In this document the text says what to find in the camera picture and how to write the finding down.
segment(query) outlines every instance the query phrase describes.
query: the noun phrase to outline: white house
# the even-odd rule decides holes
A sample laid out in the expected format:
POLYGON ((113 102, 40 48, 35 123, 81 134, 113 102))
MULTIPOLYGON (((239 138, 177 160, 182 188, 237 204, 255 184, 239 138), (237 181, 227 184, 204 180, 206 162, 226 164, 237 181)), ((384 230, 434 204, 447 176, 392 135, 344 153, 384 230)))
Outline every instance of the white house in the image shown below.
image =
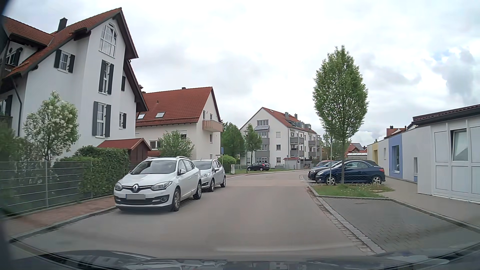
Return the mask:
POLYGON ((149 111, 137 114, 136 136, 143 137, 153 150, 158 138, 178 131, 194 144, 191 159, 220 156, 223 125, 213 87, 185 88, 154 93, 143 92, 149 111))
POLYGON ((52 91, 78 109, 72 151, 105 139, 135 138, 135 113, 148 110, 130 60, 138 58, 121 8, 46 33, 4 17, 0 106, 17 135, 52 91))
POLYGON ((396 135, 368 145, 385 174, 417 192, 480 203, 480 104, 414 116, 396 135))
MULTIPOLYGON (((244 132, 251 124, 262 138, 261 150, 253 153, 253 162, 267 162, 271 167, 284 166, 284 158, 297 157, 301 163, 320 159, 320 137, 310 124, 298 120, 297 114, 261 107, 241 128, 244 132)), ((240 159, 241 164, 251 164, 250 152, 240 159)))

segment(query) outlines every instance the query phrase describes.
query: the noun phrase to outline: street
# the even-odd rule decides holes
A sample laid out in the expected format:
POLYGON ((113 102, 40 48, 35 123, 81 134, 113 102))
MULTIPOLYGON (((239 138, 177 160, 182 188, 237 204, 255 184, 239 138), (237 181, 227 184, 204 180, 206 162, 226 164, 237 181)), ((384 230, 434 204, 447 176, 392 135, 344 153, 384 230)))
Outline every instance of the street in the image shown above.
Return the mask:
POLYGON ((364 255, 314 203, 303 174, 234 177, 225 188, 184 201, 178 212, 114 210, 23 242, 49 252, 104 249, 159 258, 364 255))

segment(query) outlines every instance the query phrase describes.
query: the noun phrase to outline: cloudy sky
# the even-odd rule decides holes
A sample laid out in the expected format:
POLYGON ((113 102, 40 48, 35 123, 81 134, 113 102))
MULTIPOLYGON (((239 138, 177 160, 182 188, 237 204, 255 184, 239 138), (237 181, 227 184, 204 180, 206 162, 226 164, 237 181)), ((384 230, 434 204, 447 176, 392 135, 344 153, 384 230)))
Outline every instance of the cloudy sky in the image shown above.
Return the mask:
POLYGON ((313 77, 342 44, 369 89, 354 142, 370 144, 415 115, 480 103, 478 0, 13 0, 6 15, 53 32, 62 17, 71 24, 117 7, 144 91, 213 86, 221 118, 238 126, 263 106, 297 113, 322 133, 313 77))

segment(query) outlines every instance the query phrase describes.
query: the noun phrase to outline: license plate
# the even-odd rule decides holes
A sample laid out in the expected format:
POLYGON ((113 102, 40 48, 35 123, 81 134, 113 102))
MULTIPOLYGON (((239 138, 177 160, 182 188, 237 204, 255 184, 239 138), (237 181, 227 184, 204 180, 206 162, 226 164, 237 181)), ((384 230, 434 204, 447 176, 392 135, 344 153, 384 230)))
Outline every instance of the license plate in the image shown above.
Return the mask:
POLYGON ((127 194, 127 200, 145 200, 145 194, 127 194))

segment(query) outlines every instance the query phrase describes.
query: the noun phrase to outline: silver hatchback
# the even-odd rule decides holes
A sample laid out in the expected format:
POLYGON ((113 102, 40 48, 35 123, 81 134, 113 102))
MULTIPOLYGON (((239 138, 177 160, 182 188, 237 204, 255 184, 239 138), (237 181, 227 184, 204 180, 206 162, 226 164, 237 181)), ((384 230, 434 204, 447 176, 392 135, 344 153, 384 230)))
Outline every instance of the silver hatchback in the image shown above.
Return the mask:
POLYGON ((193 160, 192 162, 196 168, 200 169, 202 188, 213 192, 215 186, 225 187, 227 185, 225 169, 218 160, 193 160))

